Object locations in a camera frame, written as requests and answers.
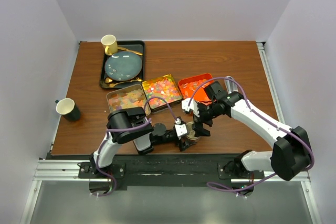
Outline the orange box of lollipops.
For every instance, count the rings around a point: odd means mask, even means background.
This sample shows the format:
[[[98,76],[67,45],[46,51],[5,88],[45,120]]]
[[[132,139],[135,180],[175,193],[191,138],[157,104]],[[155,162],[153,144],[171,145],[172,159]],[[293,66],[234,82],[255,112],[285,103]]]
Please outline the orange box of lollipops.
[[[189,78],[182,79],[178,82],[178,87],[183,96],[183,99],[190,98],[196,89],[204,83],[206,80],[212,79],[210,73],[199,74],[197,76],[192,76]],[[194,100],[202,104],[208,105],[211,103],[211,99],[206,95],[204,88],[209,85],[209,83],[203,85],[195,94]]]

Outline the metal candy scoop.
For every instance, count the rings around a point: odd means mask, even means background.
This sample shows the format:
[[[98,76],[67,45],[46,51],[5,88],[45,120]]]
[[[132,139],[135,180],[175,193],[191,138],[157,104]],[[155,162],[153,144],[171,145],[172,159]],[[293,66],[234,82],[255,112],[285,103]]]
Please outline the metal candy scoop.
[[[226,76],[225,78],[226,79],[224,80],[224,83],[225,83],[227,93],[230,94],[232,92],[237,91],[237,85],[234,82],[234,78],[231,76]]]

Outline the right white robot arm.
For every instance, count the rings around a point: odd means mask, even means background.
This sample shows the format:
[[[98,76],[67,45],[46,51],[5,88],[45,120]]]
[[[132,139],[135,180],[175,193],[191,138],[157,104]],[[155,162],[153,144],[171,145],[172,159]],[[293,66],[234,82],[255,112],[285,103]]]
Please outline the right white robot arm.
[[[197,136],[209,136],[204,125],[212,126],[213,119],[226,115],[249,127],[271,148],[271,151],[247,150],[224,165],[224,171],[246,178],[260,170],[274,172],[281,179],[290,181],[298,173],[314,165],[314,157],[305,129],[285,125],[254,105],[244,91],[224,90],[217,81],[209,81],[204,88],[210,99],[208,105],[191,98],[185,110],[193,111],[193,130]]]

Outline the silver tin of popsicle candies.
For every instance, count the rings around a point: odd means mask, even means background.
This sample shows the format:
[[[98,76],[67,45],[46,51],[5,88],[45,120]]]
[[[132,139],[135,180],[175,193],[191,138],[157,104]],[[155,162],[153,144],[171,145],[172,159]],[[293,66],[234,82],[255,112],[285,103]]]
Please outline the silver tin of popsicle candies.
[[[107,94],[107,103],[110,112],[136,108],[138,106],[144,107],[146,101],[145,93],[140,84],[134,84]]]

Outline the gold tin of gummy candies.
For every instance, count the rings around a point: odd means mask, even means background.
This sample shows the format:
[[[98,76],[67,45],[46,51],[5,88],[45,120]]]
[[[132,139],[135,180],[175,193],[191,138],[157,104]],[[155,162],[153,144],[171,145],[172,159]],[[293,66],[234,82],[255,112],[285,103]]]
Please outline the gold tin of gummy candies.
[[[142,88],[147,99],[163,98],[170,106],[183,100],[181,92],[171,74],[142,82]]]

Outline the clear plastic jar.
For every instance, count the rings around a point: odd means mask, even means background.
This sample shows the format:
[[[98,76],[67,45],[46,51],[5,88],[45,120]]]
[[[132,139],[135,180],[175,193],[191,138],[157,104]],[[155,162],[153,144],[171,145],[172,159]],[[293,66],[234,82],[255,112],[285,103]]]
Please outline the clear plastic jar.
[[[192,141],[198,141],[200,139],[200,136],[195,136],[195,133],[189,133],[186,136],[187,139],[192,140]]]

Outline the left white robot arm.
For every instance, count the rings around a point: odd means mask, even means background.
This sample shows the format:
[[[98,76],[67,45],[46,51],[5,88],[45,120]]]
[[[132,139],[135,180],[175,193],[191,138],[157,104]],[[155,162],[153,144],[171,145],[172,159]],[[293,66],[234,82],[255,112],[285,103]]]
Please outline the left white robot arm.
[[[90,171],[97,178],[108,174],[115,154],[121,145],[133,142],[139,154],[153,151],[155,145],[174,142],[181,150],[188,144],[182,142],[190,130],[187,124],[177,118],[172,129],[164,124],[151,124],[142,107],[116,110],[108,115],[105,136],[96,151],[90,156]]]

